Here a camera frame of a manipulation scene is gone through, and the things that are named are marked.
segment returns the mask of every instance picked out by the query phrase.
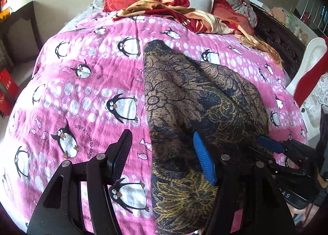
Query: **silver bolt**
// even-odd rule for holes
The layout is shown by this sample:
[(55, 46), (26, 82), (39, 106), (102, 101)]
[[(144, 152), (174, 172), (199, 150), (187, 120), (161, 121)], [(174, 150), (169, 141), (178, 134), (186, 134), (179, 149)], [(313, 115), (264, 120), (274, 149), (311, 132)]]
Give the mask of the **silver bolt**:
[(102, 160), (102, 159), (104, 159), (106, 157), (106, 155), (105, 154), (97, 154), (97, 159), (98, 160)]
[(68, 160), (65, 160), (62, 162), (62, 167), (67, 167), (69, 166), (70, 162)]
[(263, 168), (264, 164), (261, 161), (257, 161), (256, 166), (259, 167), (259, 168)]
[(224, 155), (221, 155), (221, 159), (222, 159), (223, 161), (229, 161), (229, 160), (230, 160), (230, 156), (224, 154)]

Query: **bed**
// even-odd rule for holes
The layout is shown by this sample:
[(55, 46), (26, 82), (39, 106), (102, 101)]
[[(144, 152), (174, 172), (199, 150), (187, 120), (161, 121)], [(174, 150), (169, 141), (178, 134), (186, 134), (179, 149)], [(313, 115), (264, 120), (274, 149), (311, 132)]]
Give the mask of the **bed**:
[[(221, 65), (259, 90), (271, 138), (307, 143), (300, 109), (285, 90), (285, 71), (268, 54), (245, 47), (232, 34), (195, 34), (160, 17), (113, 21), (116, 12), (103, 13), (102, 6), (103, 0), (95, 0), (46, 42), (32, 80), (10, 116), (1, 146), (1, 203), (23, 231), (62, 161), (87, 161), (128, 128), (133, 145), (121, 183), (137, 186), (129, 191), (141, 196), (144, 207), (129, 209), (113, 202), (116, 216), (125, 235), (160, 233), (151, 204), (152, 148), (142, 62), (143, 48), (152, 40), (162, 40), (196, 61), (204, 61), (203, 54), (214, 54)], [(234, 9), (256, 25), (256, 16), (247, 5), (239, 2)], [(123, 109), (113, 113), (114, 104)], [(61, 144), (64, 136), (69, 139), (67, 145)], [(86, 185), (82, 184), (81, 193), (85, 225), (92, 231)]]

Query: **pink bedspread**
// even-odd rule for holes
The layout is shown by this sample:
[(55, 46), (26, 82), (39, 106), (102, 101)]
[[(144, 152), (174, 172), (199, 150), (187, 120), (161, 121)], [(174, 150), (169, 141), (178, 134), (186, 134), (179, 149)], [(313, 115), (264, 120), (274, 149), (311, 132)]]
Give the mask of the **pink bedspread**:
[[(128, 128), (133, 144), (122, 183), (137, 184), (122, 187), (122, 197), (111, 194), (114, 209), (123, 234), (157, 233), (143, 83), (143, 47), (154, 39), (194, 60), (238, 72), (259, 89), (270, 136), (307, 143), (299, 107), (284, 89), (284, 72), (267, 54), (249, 49), (233, 35), (197, 35), (159, 17), (113, 22), (113, 15), (97, 13), (77, 30), (50, 38), (10, 116), (1, 149), (3, 187), (27, 221), (62, 161), (87, 161)], [(86, 227), (92, 230), (86, 185), (81, 189)]]

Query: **crumpled blanket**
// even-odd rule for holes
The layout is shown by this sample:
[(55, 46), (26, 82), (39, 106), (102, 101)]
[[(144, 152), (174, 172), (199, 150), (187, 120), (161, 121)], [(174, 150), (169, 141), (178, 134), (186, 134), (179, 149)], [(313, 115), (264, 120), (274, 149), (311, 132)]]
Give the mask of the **crumpled blanket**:
[[(161, 234), (188, 234), (204, 227), (217, 190), (202, 173), (194, 132), (211, 156), (248, 162), (245, 147), (272, 154), (256, 142), (268, 134), (268, 114), (256, 87), (226, 66), (193, 61), (160, 40), (145, 45), (143, 63), (154, 215)], [(242, 196), (241, 186), (236, 209)]]
[(278, 52), (269, 44), (256, 39), (232, 18), (222, 18), (203, 12), (198, 9), (188, 8), (188, 0), (140, 0), (126, 9), (120, 10), (113, 21), (124, 17), (140, 15), (160, 16), (174, 20), (194, 33), (233, 34), (250, 48), (267, 52), (273, 62), (282, 68)]

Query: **orange blanket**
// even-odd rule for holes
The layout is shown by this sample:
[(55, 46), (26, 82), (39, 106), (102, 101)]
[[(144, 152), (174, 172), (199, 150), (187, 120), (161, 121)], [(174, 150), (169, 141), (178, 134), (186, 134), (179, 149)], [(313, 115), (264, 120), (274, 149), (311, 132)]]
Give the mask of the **orange blanket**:
[(267, 52), (271, 60), (282, 68), (278, 52), (267, 43), (247, 34), (238, 22), (230, 18), (217, 17), (194, 8), (188, 8), (189, 5), (188, 0), (140, 0), (128, 8), (120, 10), (114, 21), (123, 17), (155, 15), (173, 19), (195, 33), (221, 35), (234, 33), (247, 46)]

